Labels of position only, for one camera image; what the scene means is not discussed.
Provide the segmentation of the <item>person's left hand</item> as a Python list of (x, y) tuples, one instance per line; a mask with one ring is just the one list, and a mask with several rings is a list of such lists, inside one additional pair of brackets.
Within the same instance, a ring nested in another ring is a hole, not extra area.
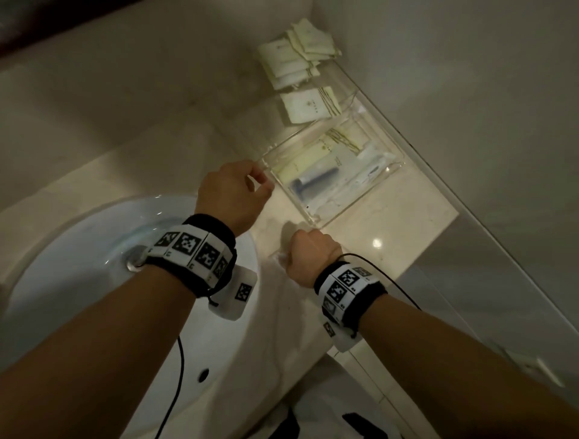
[(252, 160), (226, 163), (202, 180), (195, 214), (221, 221), (238, 237), (251, 229), (266, 205), (254, 199), (255, 189), (265, 181), (270, 179)]

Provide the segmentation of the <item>person's right hand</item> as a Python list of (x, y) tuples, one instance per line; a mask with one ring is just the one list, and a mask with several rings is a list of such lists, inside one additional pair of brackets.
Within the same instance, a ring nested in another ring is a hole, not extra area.
[(289, 241), (286, 274), (300, 287), (312, 289), (322, 271), (342, 253), (342, 246), (328, 234), (299, 229)]

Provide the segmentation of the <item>clear acrylic amenity tray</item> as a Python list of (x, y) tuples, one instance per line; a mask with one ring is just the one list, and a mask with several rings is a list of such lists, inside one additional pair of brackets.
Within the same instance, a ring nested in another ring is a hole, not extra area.
[(280, 94), (277, 93), (267, 99), (262, 106), (264, 121), (259, 121), (256, 131), (258, 137), (253, 141), (258, 157), (272, 178), (300, 210), (306, 221), (316, 227), (330, 223), (394, 172), (390, 175), (381, 175), (371, 185), (356, 187), (349, 182), (352, 172), (351, 162), (356, 156), (345, 146), (338, 145), (329, 156), (311, 166), (306, 172), (325, 170), (334, 166), (339, 168), (339, 172), (331, 179), (320, 182), (298, 196), (290, 189), (291, 182), (282, 184), (273, 174), (273, 167), (281, 162), (282, 158), (289, 157), (291, 153), (315, 141), (331, 128), (344, 128), (351, 134), (359, 136), (364, 146), (372, 142), (378, 148), (395, 154), (404, 162), (402, 151), (373, 117), (369, 104), (363, 102), (362, 93), (344, 71), (335, 62), (320, 66), (319, 71), (320, 76), (289, 91), (331, 86), (342, 108), (342, 114), (331, 119), (295, 125), (290, 122)]

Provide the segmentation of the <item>person's left forearm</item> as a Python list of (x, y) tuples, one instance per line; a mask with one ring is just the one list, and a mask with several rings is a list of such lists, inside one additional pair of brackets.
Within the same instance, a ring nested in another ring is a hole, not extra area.
[(119, 439), (196, 296), (146, 267), (0, 374), (0, 439)]

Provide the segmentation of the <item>person's right forearm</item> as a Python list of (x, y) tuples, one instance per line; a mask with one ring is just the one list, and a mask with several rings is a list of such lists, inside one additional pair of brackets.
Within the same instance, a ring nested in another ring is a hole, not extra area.
[(579, 412), (480, 342), (389, 295), (359, 330), (443, 439), (579, 439)]

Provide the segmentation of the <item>blue item in clear wrapper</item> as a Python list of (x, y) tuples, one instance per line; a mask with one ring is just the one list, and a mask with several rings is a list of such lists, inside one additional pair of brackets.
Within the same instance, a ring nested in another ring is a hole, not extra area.
[(306, 172), (298, 178), (294, 179), (290, 183), (289, 187), (294, 194), (301, 196), (309, 188), (314, 187), (324, 180), (331, 179), (332, 176), (338, 172), (339, 168), (337, 166), (325, 170), (314, 170), (311, 172)]

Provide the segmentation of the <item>pale yellow amenity packet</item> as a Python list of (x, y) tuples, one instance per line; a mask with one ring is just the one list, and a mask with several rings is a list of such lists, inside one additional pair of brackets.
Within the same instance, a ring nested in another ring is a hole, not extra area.
[(364, 142), (359, 136), (351, 134), (344, 128), (331, 128), (315, 141), (291, 153), (289, 157), (282, 158), (281, 162), (273, 167), (273, 174), (282, 184), (287, 184), (329, 156), (338, 145), (345, 146), (355, 156), (364, 148)]

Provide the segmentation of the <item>black marker right wristband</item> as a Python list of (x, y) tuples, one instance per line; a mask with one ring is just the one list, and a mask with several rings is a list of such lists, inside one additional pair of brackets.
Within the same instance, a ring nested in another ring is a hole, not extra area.
[(359, 322), (381, 296), (385, 286), (370, 271), (344, 260), (336, 260), (316, 278), (314, 291), (321, 325), (338, 352), (354, 347), (362, 335)]

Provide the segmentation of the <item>black marker wristband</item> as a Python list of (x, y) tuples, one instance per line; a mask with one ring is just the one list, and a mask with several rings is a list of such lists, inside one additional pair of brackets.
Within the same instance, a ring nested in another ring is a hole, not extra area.
[(220, 318), (239, 320), (258, 283), (254, 245), (242, 242), (213, 216), (195, 214), (171, 226), (144, 252), (144, 264), (176, 277)]
[(381, 296), (385, 286), (370, 271), (344, 260), (336, 260), (316, 278), (314, 291), (321, 325), (338, 352), (354, 347), (362, 335), (359, 322)]

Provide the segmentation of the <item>black marker left wristband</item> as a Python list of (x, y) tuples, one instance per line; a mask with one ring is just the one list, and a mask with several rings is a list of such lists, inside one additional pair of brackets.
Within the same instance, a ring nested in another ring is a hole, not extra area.
[(258, 283), (254, 245), (242, 242), (213, 216), (195, 214), (171, 226), (144, 252), (144, 264), (176, 277), (220, 318), (239, 320)]

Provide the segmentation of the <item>white flat amenity packet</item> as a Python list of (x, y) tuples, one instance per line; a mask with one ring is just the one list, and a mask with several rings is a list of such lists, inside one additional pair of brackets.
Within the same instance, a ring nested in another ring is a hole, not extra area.
[(281, 93), (288, 118), (292, 124), (331, 119), (342, 114), (342, 108), (331, 86)]

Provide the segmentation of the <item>white toothbrush in clear wrapper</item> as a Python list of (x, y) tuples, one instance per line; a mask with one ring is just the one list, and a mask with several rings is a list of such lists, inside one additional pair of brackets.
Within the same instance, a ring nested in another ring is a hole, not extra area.
[(356, 187), (365, 187), (383, 174), (396, 172), (403, 165), (404, 162), (398, 156), (369, 142), (351, 162), (349, 182)]

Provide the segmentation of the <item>pile of white amenity packets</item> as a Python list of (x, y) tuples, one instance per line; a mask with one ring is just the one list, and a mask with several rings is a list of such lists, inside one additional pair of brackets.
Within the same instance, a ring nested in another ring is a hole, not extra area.
[(318, 66), (341, 55), (332, 35), (308, 18), (301, 18), (283, 36), (257, 47), (257, 60), (275, 91), (296, 89), (320, 76)]

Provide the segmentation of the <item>white ceramic sink basin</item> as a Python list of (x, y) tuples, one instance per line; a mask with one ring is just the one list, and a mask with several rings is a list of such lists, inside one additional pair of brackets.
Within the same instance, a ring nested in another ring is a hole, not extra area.
[[(133, 275), (127, 258), (193, 214), (195, 196), (120, 201), (71, 225), (38, 250), (10, 290), (0, 317), (0, 372), (60, 326)], [(222, 375), (242, 345), (259, 283), (236, 321), (199, 299), (180, 334), (184, 377), (172, 414), (193, 404)]]

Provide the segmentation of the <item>metal glass door hinge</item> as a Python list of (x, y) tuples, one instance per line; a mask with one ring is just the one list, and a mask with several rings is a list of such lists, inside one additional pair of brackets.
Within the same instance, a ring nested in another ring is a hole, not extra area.
[(495, 340), (487, 340), (486, 346), (533, 379), (554, 389), (565, 389), (566, 384), (559, 372), (541, 355), (508, 348)]

